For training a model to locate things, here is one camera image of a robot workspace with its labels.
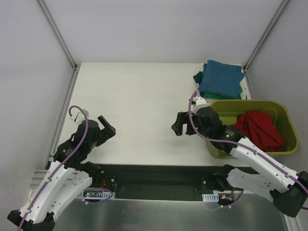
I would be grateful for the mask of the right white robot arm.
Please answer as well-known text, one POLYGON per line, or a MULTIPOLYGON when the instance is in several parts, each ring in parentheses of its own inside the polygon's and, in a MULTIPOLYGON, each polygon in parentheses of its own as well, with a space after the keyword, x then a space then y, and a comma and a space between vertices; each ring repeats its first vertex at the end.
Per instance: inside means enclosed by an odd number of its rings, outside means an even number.
POLYGON ((177 136, 197 134, 211 142, 215 148, 244 161, 256 174, 249 174, 231 165, 224 165, 218 173, 205 179, 212 190, 224 191, 241 188, 269 200, 283 214, 296 217, 308 199, 308 174, 283 166, 261 151, 234 126, 222 124, 211 107, 201 107, 196 113, 179 112, 171 126, 177 136))

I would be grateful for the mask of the red t shirt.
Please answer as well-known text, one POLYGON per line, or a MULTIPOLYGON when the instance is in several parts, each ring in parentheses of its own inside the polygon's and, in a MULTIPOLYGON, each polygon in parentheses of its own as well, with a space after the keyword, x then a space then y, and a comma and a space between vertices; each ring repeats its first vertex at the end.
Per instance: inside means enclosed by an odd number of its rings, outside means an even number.
POLYGON ((233 125, 264 152, 279 152, 285 140, 265 112, 249 111, 237 117, 233 125))

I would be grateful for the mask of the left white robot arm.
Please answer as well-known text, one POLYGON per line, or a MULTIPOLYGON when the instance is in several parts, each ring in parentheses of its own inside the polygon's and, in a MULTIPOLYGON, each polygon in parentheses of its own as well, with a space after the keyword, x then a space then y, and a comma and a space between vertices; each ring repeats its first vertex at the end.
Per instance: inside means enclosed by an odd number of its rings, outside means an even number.
POLYGON ((63 211, 78 197, 87 205, 96 204, 96 193, 107 193, 102 201, 114 196, 115 176, 88 161, 88 154, 114 137, 116 129, 103 116, 85 119, 77 131, 60 144, 50 167, 28 202, 12 210, 7 219, 20 231, 51 231, 63 211))

